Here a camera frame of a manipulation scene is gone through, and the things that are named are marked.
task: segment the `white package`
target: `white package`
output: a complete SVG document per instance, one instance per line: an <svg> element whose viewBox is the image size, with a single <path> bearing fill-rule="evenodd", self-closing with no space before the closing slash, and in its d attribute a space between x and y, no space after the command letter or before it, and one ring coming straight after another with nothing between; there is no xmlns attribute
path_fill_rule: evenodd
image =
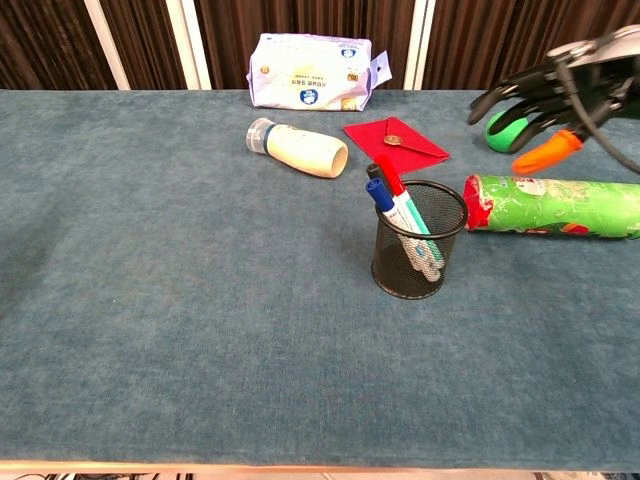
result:
<svg viewBox="0 0 640 480"><path fill-rule="evenodd" d="M387 52L371 61L371 41L263 33L249 61L254 107L362 111L391 78Z"/></svg>

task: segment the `white plastic bottle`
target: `white plastic bottle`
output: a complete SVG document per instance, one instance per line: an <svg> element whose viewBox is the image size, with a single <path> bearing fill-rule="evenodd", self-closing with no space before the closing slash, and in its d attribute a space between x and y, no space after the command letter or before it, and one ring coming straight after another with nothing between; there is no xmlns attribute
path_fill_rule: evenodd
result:
<svg viewBox="0 0 640 480"><path fill-rule="evenodd" d="M347 145L335 137L258 118L247 131L247 148L318 177L336 178L347 164Z"/></svg>

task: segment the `envelope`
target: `envelope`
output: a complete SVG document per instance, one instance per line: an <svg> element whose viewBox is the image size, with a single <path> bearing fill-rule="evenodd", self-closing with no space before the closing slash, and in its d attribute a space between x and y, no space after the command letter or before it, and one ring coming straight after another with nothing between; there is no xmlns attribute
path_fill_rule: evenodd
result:
<svg viewBox="0 0 640 480"><path fill-rule="evenodd" d="M347 125L344 131L372 160L387 155L400 175L449 158L446 151L396 117Z"/></svg>

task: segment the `pencil holder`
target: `pencil holder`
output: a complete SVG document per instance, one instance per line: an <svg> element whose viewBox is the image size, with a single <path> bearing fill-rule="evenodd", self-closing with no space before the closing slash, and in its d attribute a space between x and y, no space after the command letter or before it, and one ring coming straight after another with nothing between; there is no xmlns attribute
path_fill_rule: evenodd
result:
<svg viewBox="0 0 640 480"><path fill-rule="evenodd" d="M378 233L371 262L375 282L391 295L425 298L444 282L456 234L467 221L467 207L449 187L426 180L404 182L429 234L392 225L376 207Z"/></svg>

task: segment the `green can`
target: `green can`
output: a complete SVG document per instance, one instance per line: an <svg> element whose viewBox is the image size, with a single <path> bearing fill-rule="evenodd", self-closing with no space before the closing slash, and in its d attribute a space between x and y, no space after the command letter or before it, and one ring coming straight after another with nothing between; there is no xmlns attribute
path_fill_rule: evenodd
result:
<svg viewBox="0 0 640 480"><path fill-rule="evenodd" d="M640 237L640 185L471 175L467 230Z"/></svg>

